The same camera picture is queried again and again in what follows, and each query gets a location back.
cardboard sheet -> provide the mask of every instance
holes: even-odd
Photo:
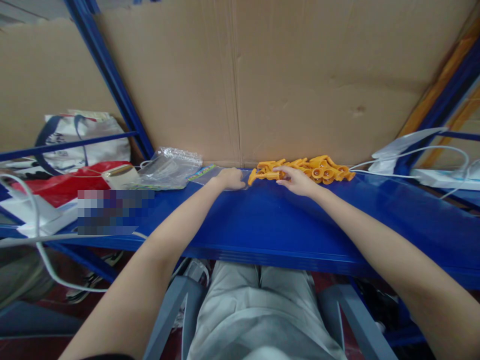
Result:
[[[165,0],[96,19],[154,147],[221,166],[351,165],[396,137],[475,3]],[[70,21],[0,41],[2,151],[31,146],[46,113],[119,116]]]
[[[82,109],[121,119],[69,19],[3,27],[0,64],[0,152],[33,147],[46,114]]]

right hand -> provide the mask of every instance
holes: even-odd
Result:
[[[286,178],[290,180],[277,180],[276,183],[286,187],[294,194],[311,198],[315,192],[323,189],[301,170],[289,166],[278,166],[273,171],[283,171],[286,174]]]

left hand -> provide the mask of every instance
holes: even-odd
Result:
[[[245,187],[245,183],[242,181],[242,175],[242,172],[236,167],[231,167],[223,169],[213,179],[221,183],[224,189],[240,190]]]

red bag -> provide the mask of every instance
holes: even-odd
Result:
[[[26,180],[31,191],[40,195],[55,208],[78,197],[78,190],[107,190],[109,185],[100,176],[106,170],[120,165],[130,164],[128,161],[104,161],[92,166],[82,167],[76,172],[53,176],[48,180]],[[22,186],[15,182],[12,187],[24,193]]]

hand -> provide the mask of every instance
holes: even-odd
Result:
[[[223,189],[240,190],[245,187],[245,183],[242,181],[242,172],[236,167],[223,169],[213,179],[217,179]]]
[[[311,198],[315,192],[323,189],[301,170],[289,166],[279,166],[275,167],[273,171],[283,171],[285,173],[286,178],[290,180],[277,180],[276,183],[283,185],[294,194]]]

